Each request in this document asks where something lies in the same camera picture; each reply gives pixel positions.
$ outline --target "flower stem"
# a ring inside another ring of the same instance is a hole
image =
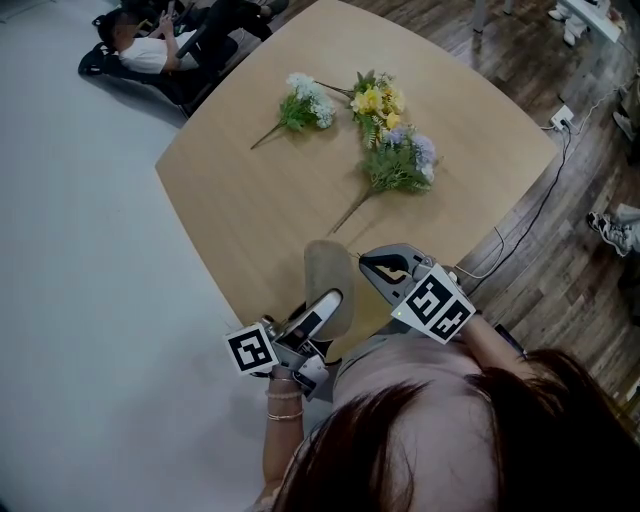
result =
[[[255,148],[258,144],[260,144],[264,139],[266,139],[269,135],[271,135],[273,132],[275,132],[278,128],[282,128],[284,126],[284,124],[282,123],[278,123],[277,125],[275,125],[273,128],[271,128],[271,130],[269,130],[265,135],[263,135],[262,137],[260,137],[260,140],[258,142],[256,142],[253,146],[251,146],[251,149]]]
[[[340,89],[339,87],[334,87],[333,85],[323,84],[322,82],[315,81],[317,84],[322,87],[326,87],[327,89],[331,89],[333,91],[339,92],[340,94],[344,94],[347,98],[353,99],[353,91],[349,91],[347,89]]]
[[[345,222],[347,222],[349,217],[351,217],[351,215],[353,215],[355,211],[365,203],[365,201],[367,201],[368,199],[371,199],[376,194],[378,194],[378,192],[373,190],[373,188],[369,187],[369,189],[360,197],[360,199],[358,199],[355,203],[353,203],[351,207],[345,212],[345,214],[342,217],[340,217],[340,220],[335,224],[335,226],[333,226],[333,228],[331,228],[331,231],[329,231],[329,234],[332,234],[338,231],[340,227]]]

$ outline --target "wooden floor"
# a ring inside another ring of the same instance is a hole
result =
[[[291,0],[274,24],[286,23],[313,1]],[[589,36],[574,49],[563,43],[562,24],[547,16],[553,1],[516,0],[511,16],[502,13],[502,2],[489,1],[482,35],[470,26],[473,0],[348,2],[442,47],[541,126],[547,126],[560,108],[557,93],[591,45]],[[628,0],[613,3],[623,12],[629,30],[617,45],[607,46],[592,76],[575,97],[567,99],[577,123],[598,99],[635,72],[640,16]],[[517,252],[479,286],[472,279],[463,285],[487,319],[502,323],[525,348],[568,351],[622,401],[640,377],[640,328],[631,325],[617,289],[623,260],[584,221],[590,210],[615,209],[620,202],[640,205],[640,169],[627,165],[629,144],[611,117],[618,102],[616,94],[610,95],[582,133],[571,137],[560,180]],[[561,135],[548,133],[561,148]],[[507,243],[505,254],[530,224],[560,161],[558,157],[497,226]],[[495,232],[487,234],[460,266],[476,274],[486,272],[498,255],[499,242]]]

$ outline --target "white floor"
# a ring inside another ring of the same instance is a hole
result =
[[[109,7],[0,25],[0,500],[240,511],[261,485],[264,383],[227,363],[236,319],[154,170],[184,120],[76,73]]]

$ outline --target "dark hair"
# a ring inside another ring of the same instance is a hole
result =
[[[490,368],[467,377],[490,404],[497,510],[632,510],[640,448],[605,395],[569,356],[533,352],[542,377]],[[407,511],[414,482],[398,486],[388,444],[395,420],[427,386],[400,384],[336,410],[299,450],[274,512]]]
[[[132,22],[133,16],[124,9],[114,9],[108,12],[104,16],[100,17],[100,24],[98,25],[98,35],[102,42],[109,48],[113,47],[113,31],[116,25],[123,22]]]

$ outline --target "power outlet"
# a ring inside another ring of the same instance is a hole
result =
[[[560,110],[556,112],[556,114],[551,118],[551,124],[558,131],[564,130],[566,127],[562,124],[562,121],[566,121],[567,123],[571,122],[573,119],[573,112],[569,110],[569,107],[563,105]]]

